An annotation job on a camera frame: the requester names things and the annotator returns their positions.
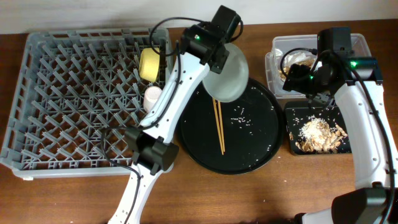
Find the gold snack wrapper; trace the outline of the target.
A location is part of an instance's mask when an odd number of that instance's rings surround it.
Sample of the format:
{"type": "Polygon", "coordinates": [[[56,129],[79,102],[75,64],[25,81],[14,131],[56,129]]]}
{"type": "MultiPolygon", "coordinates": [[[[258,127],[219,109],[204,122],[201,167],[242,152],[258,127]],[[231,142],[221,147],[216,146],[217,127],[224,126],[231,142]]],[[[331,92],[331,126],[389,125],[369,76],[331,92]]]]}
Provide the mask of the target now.
{"type": "MultiPolygon", "coordinates": [[[[308,59],[308,60],[304,60],[304,61],[301,61],[301,62],[295,62],[295,64],[297,64],[297,65],[305,65],[305,66],[308,66],[308,67],[312,68],[314,62],[315,62],[315,59],[308,59]]],[[[290,70],[289,66],[283,68],[283,71],[286,74],[288,74],[289,70],[290,70]]],[[[280,76],[280,79],[284,82],[285,79],[286,79],[286,76],[282,73],[281,70],[279,70],[279,76],[280,76]]]]}

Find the grey round plate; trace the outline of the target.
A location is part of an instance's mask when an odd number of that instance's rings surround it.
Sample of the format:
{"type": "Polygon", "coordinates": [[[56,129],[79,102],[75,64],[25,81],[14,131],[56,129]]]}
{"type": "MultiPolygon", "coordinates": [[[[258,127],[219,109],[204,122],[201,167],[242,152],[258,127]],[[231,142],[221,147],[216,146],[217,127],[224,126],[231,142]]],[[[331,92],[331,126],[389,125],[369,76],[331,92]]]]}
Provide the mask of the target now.
{"type": "Polygon", "coordinates": [[[209,72],[202,84],[210,96],[222,103],[237,100],[245,91],[249,79],[246,57],[240,48],[229,43],[225,45],[229,52],[220,74],[209,72]]]}

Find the yellow bowl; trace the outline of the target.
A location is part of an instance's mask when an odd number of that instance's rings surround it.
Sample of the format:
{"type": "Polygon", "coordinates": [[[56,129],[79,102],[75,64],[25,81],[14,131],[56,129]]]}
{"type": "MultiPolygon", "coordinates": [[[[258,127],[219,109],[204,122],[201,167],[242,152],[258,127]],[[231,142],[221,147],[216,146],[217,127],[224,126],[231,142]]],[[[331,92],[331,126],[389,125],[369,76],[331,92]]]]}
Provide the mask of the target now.
{"type": "Polygon", "coordinates": [[[148,82],[156,82],[160,66],[160,55],[152,48],[145,48],[141,52],[139,61],[139,75],[148,82]]]}

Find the food scraps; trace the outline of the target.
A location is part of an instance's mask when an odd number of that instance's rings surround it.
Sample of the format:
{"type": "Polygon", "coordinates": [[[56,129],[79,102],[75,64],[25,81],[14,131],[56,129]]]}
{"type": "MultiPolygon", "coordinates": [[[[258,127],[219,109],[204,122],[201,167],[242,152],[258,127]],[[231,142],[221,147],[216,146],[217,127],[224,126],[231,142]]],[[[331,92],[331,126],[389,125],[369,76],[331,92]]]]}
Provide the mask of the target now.
{"type": "Polygon", "coordinates": [[[337,154],[348,139],[348,134],[338,124],[330,126],[323,118],[309,116],[307,120],[295,118],[288,128],[292,149],[304,154],[337,154]]]}

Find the pink plastic cup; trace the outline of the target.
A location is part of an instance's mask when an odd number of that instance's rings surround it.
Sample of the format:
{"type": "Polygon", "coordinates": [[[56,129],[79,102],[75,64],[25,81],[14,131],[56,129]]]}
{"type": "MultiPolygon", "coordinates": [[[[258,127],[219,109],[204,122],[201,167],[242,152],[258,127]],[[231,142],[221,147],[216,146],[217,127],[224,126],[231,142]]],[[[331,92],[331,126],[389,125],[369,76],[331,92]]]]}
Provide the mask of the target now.
{"type": "Polygon", "coordinates": [[[150,86],[144,93],[143,107],[148,113],[156,104],[162,93],[162,89],[157,86],[150,86]]]}

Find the white napkin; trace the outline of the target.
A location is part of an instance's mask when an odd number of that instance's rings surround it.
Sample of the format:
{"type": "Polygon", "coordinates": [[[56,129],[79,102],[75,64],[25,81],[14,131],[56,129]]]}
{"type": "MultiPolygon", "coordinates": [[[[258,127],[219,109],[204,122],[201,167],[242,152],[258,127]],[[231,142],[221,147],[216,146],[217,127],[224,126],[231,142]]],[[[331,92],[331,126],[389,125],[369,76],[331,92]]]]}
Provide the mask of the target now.
{"type": "MultiPolygon", "coordinates": [[[[276,65],[277,65],[278,71],[280,70],[280,61],[281,61],[283,55],[284,55],[283,51],[281,51],[279,49],[274,50],[274,58],[276,59],[276,62],[277,62],[276,65]]],[[[284,64],[283,64],[282,68],[291,66],[295,62],[301,62],[301,61],[308,60],[308,59],[316,60],[316,56],[311,54],[310,52],[304,51],[304,50],[298,50],[298,51],[291,52],[284,58],[284,64]]]]}

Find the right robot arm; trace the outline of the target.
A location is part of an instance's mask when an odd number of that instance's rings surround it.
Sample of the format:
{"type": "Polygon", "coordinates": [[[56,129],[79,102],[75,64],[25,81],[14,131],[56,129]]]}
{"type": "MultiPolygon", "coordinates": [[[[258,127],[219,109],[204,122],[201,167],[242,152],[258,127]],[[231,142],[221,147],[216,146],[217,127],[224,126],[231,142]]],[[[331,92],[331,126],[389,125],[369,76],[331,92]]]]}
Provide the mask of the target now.
{"type": "Polygon", "coordinates": [[[310,101],[335,101],[348,132],[355,190],[336,197],[328,209],[297,214],[295,222],[397,223],[397,148],[377,59],[356,53],[348,27],[320,31],[309,52],[316,55],[312,66],[293,63],[283,71],[283,89],[310,101]]]}

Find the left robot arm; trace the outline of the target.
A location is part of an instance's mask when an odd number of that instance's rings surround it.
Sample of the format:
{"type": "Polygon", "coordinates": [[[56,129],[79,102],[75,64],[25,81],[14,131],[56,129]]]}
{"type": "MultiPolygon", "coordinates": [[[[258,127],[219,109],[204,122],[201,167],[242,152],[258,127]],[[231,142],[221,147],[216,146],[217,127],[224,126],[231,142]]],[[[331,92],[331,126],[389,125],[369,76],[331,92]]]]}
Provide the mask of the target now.
{"type": "Polygon", "coordinates": [[[229,103],[246,89],[248,68],[242,51],[233,41],[243,32],[236,11],[220,6],[210,22],[199,19],[186,28],[171,55],[174,69],[159,99],[138,126],[125,127],[132,164],[122,199],[110,223],[139,223],[154,183],[172,169],[178,146],[174,130],[185,106],[199,84],[215,100],[229,103]]]}

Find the grey plastic dishwasher rack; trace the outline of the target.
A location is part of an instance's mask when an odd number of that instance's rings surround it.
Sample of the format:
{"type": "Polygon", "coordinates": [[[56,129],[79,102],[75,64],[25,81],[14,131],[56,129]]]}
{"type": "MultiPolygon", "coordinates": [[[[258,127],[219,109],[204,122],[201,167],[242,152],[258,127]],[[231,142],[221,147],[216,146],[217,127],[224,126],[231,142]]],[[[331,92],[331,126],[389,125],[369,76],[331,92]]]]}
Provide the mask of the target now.
{"type": "Polygon", "coordinates": [[[29,34],[1,149],[24,180],[127,174],[132,152],[121,126],[141,121],[139,76],[148,47],[172,49],[167,29],[29,34]]]}

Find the clear plastic storage bin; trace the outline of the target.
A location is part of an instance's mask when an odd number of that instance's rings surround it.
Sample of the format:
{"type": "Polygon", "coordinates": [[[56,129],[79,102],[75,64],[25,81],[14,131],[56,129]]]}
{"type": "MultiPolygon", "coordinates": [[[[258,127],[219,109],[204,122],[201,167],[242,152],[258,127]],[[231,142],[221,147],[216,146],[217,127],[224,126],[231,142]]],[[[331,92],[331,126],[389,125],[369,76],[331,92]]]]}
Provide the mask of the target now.
{"type": "MultiPolygon", "coordinates": [[[[366,39],[362,34],[351,34],[351,45],[357,57],[371,57],[371,51],[368,47],[366,39]]],[[[305,98],[305,95],[296,91],[285,91],[282,89],[284,81],[282,81],[280,72],[280,60],[283,54],[294,48],[317,48],[317,35],[287,35],[275,37],[272,41],[272,50],[266,54],[266,79],[268,88],[278,99],[289,98],[305,98]]],[[[316,56],[306,51],[296,51],[291,54],[305,54],[309,58],[315,59],[316,56]]]]}

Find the black rectangular tray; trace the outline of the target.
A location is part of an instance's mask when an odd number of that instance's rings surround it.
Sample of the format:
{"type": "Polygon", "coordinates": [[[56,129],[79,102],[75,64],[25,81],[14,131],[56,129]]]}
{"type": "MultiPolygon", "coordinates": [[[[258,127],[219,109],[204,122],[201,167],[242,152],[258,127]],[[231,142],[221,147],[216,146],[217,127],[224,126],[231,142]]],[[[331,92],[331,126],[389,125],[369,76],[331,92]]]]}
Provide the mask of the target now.
{"type": "Polygon", "coordinates": [[[289,138],[290,151],[293,155],[310,155],[315,152],[303,152],[299,149],[295,142],[304,140],[304,137],[300,136],[300,128],[304,126],[306,122],[309,122],[312,118],[324,119],[332,129],[335,129],[335,125],[339,125],[346,131],[345,122],[340,110],[337,106],[327,108],[322,112],[315,113],[315,110],[321,109],[321,106],[310,109],[306,101],[289,101],[285,104],[284,116],[286,129],[288,134],[292,134],[289,138]]]}

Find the round black serving tray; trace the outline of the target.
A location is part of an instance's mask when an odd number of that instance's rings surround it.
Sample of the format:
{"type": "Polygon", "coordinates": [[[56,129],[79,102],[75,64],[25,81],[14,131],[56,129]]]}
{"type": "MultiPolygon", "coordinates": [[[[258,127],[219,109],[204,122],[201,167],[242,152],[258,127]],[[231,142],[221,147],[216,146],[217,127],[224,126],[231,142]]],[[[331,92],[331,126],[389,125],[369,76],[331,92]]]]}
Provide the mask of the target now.
{"type": "Polygon", "coordinates": [[[284,140],[282,109],[264,85],[249,79],[244,93],[221,104],[221,152],[211,96],[199,85],[177,125],[182,147],[199,165],[219,174],[245,174],[272,159],[284,140]]]}

